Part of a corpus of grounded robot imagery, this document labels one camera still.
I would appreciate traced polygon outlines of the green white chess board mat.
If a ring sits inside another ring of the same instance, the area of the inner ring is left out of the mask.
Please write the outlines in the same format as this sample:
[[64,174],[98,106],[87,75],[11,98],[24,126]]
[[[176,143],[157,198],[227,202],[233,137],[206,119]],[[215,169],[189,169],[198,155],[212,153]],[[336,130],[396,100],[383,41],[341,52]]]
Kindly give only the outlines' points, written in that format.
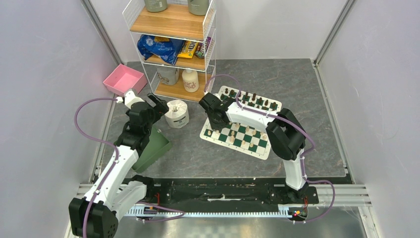
[[227,111],[230,123],[222,130],[212,130],[207,118],[201,139],[266,160],[271,149],[266,127],[272,115],[281,111],[282,103],[227,86],[214,95],[222,101],[234,99]]

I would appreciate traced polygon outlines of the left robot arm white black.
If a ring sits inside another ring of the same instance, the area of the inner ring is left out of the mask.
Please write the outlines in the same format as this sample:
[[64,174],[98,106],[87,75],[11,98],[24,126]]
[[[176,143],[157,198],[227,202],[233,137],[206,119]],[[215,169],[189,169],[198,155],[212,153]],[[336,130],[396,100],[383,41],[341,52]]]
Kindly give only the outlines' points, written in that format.
[[155,197],[154,187],[134,180],[120,190],[126,174],[138,161],[150,142],[153,124],[168,111],[167,101],[149,93],[147,101],[128,90],[124,96],[113,99],[127,108],[128,122],[119,138],[110,143],[87,135],[78,125],[78,114],[74,115],[76,129],[86,138],[104,143],[114,153],[104,172],[82,198],[73,198],[69,204],[69,216],[73,235],[81,238],[112,238],[119,221],[139,201],[151,202]]

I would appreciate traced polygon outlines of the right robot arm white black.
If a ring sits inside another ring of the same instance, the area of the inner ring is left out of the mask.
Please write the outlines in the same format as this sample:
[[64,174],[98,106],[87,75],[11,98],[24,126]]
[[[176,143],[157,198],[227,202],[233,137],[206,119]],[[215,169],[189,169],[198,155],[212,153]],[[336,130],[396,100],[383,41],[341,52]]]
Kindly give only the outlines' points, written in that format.
[[199,105],[205,110],[214,130],[221,130],[231,122],[243,123],[265,133],[273,152],[283,161],[286,171],[284,202],[302,202],[309,183],[304,171],[305,141],[310,139],[294,114],[287,108],[264,111],[239,102],[237,98],[221,100],[205,93]]

